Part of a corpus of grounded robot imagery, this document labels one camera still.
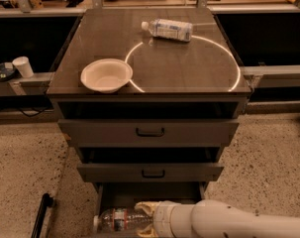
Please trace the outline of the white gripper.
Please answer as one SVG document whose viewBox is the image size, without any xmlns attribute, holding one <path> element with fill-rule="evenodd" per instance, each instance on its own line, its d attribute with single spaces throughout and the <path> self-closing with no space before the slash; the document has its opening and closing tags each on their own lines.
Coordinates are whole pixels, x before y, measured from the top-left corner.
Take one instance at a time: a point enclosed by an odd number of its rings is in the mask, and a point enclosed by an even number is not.
<svg viewBox="0 0 300 238">
<path fill-rule="evenodd" d="M 153 227 L 150 224 L 144 229 L 138 229 L 140 238 L 181 238 L 179 213 L 176 211 L 180 203 L 172 201 L 141 201 L 135 205 L 135 210 L 142 210 L 146 215 L 153 216 Z"/>
</svg>

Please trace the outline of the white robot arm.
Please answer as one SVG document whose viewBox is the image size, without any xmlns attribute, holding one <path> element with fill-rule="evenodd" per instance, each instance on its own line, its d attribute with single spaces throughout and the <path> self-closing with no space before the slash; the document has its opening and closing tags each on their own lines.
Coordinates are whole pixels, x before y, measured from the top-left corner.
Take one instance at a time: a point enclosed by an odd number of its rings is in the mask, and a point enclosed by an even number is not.
<svg viewBox="0 0 300 238">
<path fill-rule="evenodd" d="M 158 238 L 300 238 L 300 218 L 246 212 L 203 199 L 195 204 L 142 201 Z"/>
</svg>

